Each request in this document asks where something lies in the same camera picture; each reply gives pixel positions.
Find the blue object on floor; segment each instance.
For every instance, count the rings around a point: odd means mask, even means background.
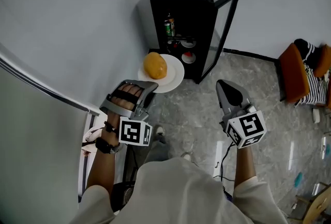
[[[330,154],[330,144],[326,145],[326,151],[325,154],[328,156]]]
[[[300,172],[298,174],[298,176],[296,177],[296,179],[294,180],[294,187],[295,188],[297,188],[300,185],[301,180],[302,180],[302,173]]]

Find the person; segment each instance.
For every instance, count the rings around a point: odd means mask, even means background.
[[[119,88],[140,96],[138,86],[125,84]],[[134,105],[113,97],[112,102],[132,110]],[[119,116],[108,113],[108,122],[119,126]],[[101,137],[116,146],[115,133],[102,130]],[[222,187],[193,163],[177,157],[168,159],[164,130],[159,127],[145,164],[137,173],[133,194],[125,207],[114,215],[110,194],[114,184],[115,155],[97,151],[87,189],[71,224],[87,223],[287,223],[277,207],[267,183],[258,182],[250,147],[237,151],[237,167],[233,201]]]

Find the black mini fridge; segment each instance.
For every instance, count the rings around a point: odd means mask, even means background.
[[[200,83],[216,65],[238,0],[151,0],[160,49]]]

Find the open glass door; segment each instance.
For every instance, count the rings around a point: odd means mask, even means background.
[[[218,0],[215,2],[215,8],[218,9],[215,28],[202,76],[198,83],[203,80],[217,63],[227,38],[237,3],[238,0]]]

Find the black baseboard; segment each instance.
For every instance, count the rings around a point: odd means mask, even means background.
[[[273,63],[278,63],[279,60],[276,58],[271,58],[268,56],[262,56],[262,55],[258,55],[258,54],[254,54],[254,53],[250,53],[250,52],[245,52],[245,51],[240,51],[240,50],[235,50],[235,49],[227,49],[227,48],[223,48],[223,52],[225,53],[231,53],[231,54],[237,54],[237,55],[241,55],[241,56],[250,56],[250,57],[254,57],[254,58],[258,58],[258,59],[263,59],[264,61],[270,61]]]

